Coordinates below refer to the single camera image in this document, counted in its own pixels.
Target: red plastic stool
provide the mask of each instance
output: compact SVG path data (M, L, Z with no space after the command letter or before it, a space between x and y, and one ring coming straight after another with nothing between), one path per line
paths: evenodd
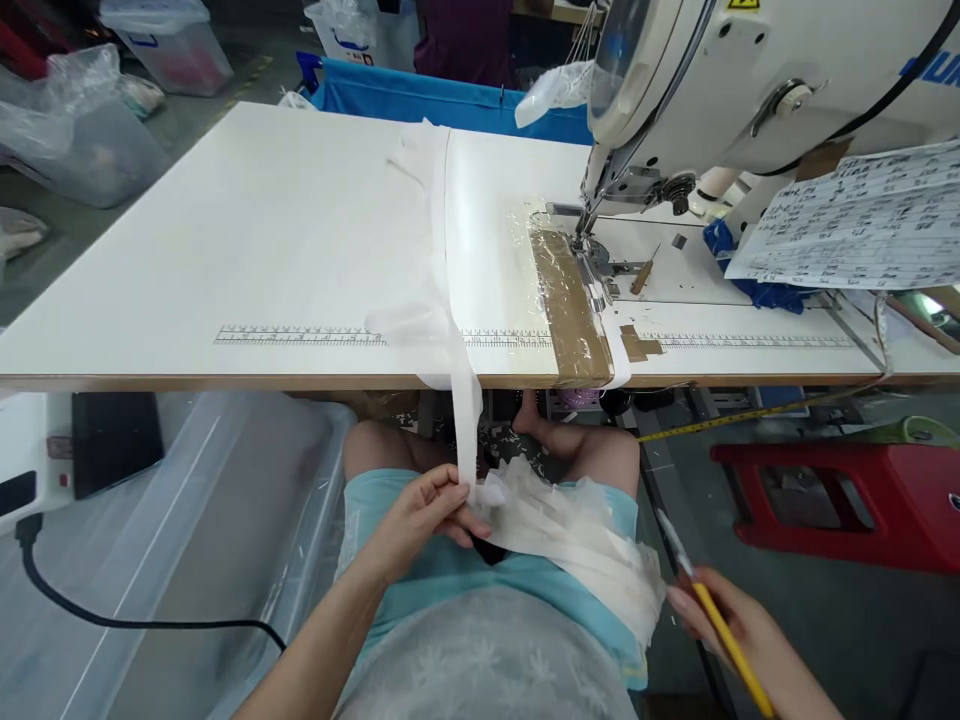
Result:
M813 442L717 445L710 457L731 466L753 521L734 525L748 545L908 570L960 572L960 452L929 445ZM839 528L781 523L764 490L767 467L810 468L823 483ZM841 486L850 478L873 518L858 517Z

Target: person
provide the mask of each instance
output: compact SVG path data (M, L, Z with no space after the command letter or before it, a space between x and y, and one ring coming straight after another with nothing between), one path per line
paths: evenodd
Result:
M553 8L552 0L527 0L526 5L548 17ZM508 46L513 0L419 0L417 7L426 26L414 48L418 74L517 88Z
M551 423L534 393L514 421L601 483L618 529L636 535L640 454L622 430ZM362 422L344 446L346 523L338 577L247 698L240 720L635 717L646 685L637 642L572 576L509 553L488 565L490 527L465 505L449 448ZM840 715L770 615L700 570L784 720ZM688 632L729 665L689 581L668 590Z

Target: knee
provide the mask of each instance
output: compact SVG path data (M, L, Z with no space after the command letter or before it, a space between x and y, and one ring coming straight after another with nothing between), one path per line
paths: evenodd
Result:
M597 428L592 451L602 458L605 471L601 482L623 490L635 498L640 485L640 443L626 430Z
M637 468L640 475L640 443L626 430L621 428L604 428L605 442L609 443L609 452L617 458L623 458L624 465Z
M347 431L343 440L343 465L347 477L367 468L369 460L384 453L393 439L393 430L376 420L361 420Z
M347 431L343 441L343 454L356 456L369 453L371 448L386 442L391 432L390 428L376 420L361 420Z

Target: blue bin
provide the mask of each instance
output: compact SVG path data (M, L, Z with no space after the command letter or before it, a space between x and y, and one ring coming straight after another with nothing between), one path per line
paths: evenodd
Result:
M310 96L320 110L401 122L420 122L459 130L476 130L516 137L593 145L587 108L555 108L537 122L518 128L514 110L523 99L517 90L472 85L366 67L331 58L297 53L307 88L316 85L314 68L322 67L323 82Z

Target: yellow measuring tape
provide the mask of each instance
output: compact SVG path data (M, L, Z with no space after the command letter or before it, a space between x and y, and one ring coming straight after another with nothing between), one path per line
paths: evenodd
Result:
M643 435L637 438L637 442L648 442L650 440L662 440L667 437L675 437L677 435L688 435L690 433L700 432L701 430L709 430L710 428L723 427L724 425L733 425L734 423L742 422L743 420L755 420L756 418L766 417L767 415L775 415L781 412L788 412L790 410L799 410L802 407L809 407L810 405L819 405L821 403L830 402L831 400L839 400L841 398L850 397L851 395L856 395L859 392L864 390L869 390L870 388L877 385L883 378L877 378L876 380L871 380L865 385L856 385L852 388L847 388L846 390L840 390L835 393L828 393L826 395L818 395L813 398L806 398L804 400L798 400L793 403L786 403L785 405L777 405L772 408L763 408L761 410L747 410L746 412L736 413L735 415L726 415L724 417L714 418L713 420L705 420L701 423L694 423L692 425L682 425L678 428L673 428L672 430L662 430L658 433L652 433L650 435Z

